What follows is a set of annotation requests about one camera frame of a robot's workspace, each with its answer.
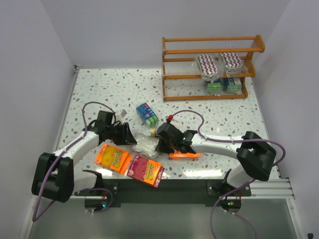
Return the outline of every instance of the yellow label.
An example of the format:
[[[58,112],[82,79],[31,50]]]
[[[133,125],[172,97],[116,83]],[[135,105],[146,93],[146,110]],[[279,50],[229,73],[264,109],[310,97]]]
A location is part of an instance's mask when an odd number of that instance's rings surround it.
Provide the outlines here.
[[[153,180],[153,169],[154,169],[154,165],[148,162],[146,166],[145,175],[144,175],[145,180]]]
[[[111,161],[111,165],[116,167],[116,168],[119,168],[121,165],[122,155],[123,155],[123,152],[115,150],[115,153],[113,155],[113,159]]]

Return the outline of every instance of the terrazzo surface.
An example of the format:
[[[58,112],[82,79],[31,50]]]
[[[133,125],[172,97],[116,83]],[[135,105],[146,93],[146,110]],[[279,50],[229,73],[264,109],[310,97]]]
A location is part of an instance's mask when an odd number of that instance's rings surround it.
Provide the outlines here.
[[[81,69],[77,77],[72,99],[63,126],[58,148],[70,143],[84,128],[81,109],[86,102],[98,101],[110,106],[115,112],[126,110],[125,120],[129,122],[132,134],[149,134],[148,128],[136,113],[136,106],[147,102],[159,118],[176,111],[191,109],[205,118],[202,132],[220,136],[244,135],[254,131],[267,138],[267,132],[258,106],[251,78],[246,78],[248,98],[234,100],[163,102],[161,90],[161,69]],[[173,80],[167,86],[171,94],[204,94],[200,80]],[[103,106],[91,104],[86,108],[87,121],[94,120]],[[182,130],[197,129],[200,118],[192,113],[181,113],[175,117]],[[91,150],[75,166],[75,174],[83,169],[101,172],[103,178],[127,178],[112,173],[94,163],[101,146]],[[163,179],[220,179],[230,168],[239,165],[236,159],[217,154],[204,153],[197,160],[171,161],[167,154],[155,159],[165,168]],[[278,179],[279,172],[273,168],[271,179]]]

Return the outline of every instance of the white wall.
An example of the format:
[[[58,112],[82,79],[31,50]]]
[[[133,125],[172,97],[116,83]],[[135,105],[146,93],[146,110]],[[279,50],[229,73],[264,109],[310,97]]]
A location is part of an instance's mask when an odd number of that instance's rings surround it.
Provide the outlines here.
[[[289,176],[307,233],[319,235],[319,2],[291,0],[257,59],[254,80],[269,135],[287,149]]]
[[[39,155],[51,151],[73,65],[39,0],[0,1],[0,238],[18,238]]]
[[[289,0],[41,0],[72,62],[160,66],[161,38],[261,34]]]

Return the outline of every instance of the wooden shelf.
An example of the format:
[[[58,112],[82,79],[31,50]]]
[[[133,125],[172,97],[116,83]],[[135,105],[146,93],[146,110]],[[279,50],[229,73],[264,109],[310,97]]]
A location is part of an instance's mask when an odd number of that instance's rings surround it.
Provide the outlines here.
[[[166,50],[166,42],[186,42],[186,41],[241,41],[252,40],[251,47],[243,48],[212,48],[212,49],[179,49]],[[246,98],[248,93],[245,86],[245,77],[254,77],[256,71],[252,62],[254,52],[264,52],[265,44],[260,35],[256,36],[239,36],[239,37],[203,37],[203,38],[164,38],[162,42],[162,89],[164,101],[181,101],[181,100],[215,100],[215,99],[237,99]],[[166,55],[172,54],[202,54],[202,53],[222,53],[222,52],[246,52],[241,56],[247,72],[231,75],[230,77],[239,77],[242,82],[242,94],[236,95],[204,95],[204,96],[165,96],[165,80],[176,79],[200,79],[201,75],[195,63],[195,57],[188,58],[166,58]]]

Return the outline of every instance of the red candy package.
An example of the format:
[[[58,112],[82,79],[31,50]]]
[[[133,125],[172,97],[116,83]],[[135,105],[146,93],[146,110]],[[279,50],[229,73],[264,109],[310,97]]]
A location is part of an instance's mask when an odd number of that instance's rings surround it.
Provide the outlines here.
[[[157,188],[163,172],[164,168],[160,163],[136,155],[132,159],[127,175]]]

